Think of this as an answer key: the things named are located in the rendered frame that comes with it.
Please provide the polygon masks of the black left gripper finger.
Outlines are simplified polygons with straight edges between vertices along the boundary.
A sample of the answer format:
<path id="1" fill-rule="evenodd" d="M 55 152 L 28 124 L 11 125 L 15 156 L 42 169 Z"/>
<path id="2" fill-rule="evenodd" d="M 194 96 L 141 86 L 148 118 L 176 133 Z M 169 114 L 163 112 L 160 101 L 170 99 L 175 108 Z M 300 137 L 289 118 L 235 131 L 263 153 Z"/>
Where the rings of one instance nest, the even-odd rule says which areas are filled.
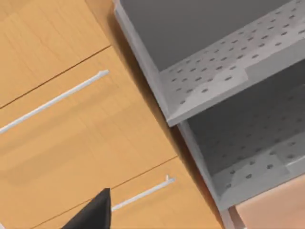
<path id="1" fill-rule="evenodd" d="M 110 229 L 111 194 L 104 188 L 61 229 Z"/>

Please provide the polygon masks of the wooden cupboard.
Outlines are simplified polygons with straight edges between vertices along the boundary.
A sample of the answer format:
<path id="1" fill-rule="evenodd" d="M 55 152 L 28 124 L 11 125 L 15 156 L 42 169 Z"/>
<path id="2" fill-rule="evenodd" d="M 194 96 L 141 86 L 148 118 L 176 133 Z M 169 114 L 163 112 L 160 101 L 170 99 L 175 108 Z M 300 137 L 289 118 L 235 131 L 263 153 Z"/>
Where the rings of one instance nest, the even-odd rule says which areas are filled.
<path id="1" fill-rule="evenodd" d="M 112 229 L 224 229 L 177 130 L 170 130 L 115 20 L 112 0 L 0 0 L 0 224 L 60 229 L 103 188 Z"/>

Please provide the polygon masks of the grey pierced shelf board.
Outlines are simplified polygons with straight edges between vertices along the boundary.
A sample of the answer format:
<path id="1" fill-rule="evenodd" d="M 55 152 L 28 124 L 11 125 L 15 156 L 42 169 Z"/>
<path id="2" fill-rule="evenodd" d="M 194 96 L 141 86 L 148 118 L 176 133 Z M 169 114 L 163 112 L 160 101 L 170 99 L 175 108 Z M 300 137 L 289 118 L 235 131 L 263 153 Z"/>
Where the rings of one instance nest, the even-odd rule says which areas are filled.
<path id="1" fill-rule="evenodd" d="M 305 134 L 298 134 L 215 174 L 218 208 L 228 209 L 302 174 Z"/>
<path id="2" fill-rule="evenodd" d="M 291 0 L 161 72 L 174 126 L 305 60 L 305 0 Z"/>

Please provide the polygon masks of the pale wooden drawer front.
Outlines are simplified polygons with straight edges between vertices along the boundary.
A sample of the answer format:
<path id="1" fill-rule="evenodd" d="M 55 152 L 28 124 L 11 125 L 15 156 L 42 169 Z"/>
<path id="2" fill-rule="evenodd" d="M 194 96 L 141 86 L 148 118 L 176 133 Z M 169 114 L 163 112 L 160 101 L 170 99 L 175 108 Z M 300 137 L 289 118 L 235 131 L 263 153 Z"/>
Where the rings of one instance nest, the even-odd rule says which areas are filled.
<path id="1" fill-rule="evenodd" d="M 236 205 L 236 210 L 247 229 L 305 229 L 305 175 Z"/>

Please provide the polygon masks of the grey pierced shelf unit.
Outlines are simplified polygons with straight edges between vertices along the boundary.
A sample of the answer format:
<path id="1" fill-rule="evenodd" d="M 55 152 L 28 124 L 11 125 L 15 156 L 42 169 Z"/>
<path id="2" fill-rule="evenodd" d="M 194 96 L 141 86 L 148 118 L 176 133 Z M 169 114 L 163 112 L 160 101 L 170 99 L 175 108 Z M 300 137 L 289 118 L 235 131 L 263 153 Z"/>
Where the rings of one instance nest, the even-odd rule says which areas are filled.
<path id="1" fill-rule="evenodd" d="M 162 71 L 290 1 L 115 0 L 114 13 L 166 120 Z M 305 60 L 174 127 L 179 129 L 225 229 L 247 229 L 236 210 L 238 204 L 218 208 L 213 177 L 305 134 Z"/>

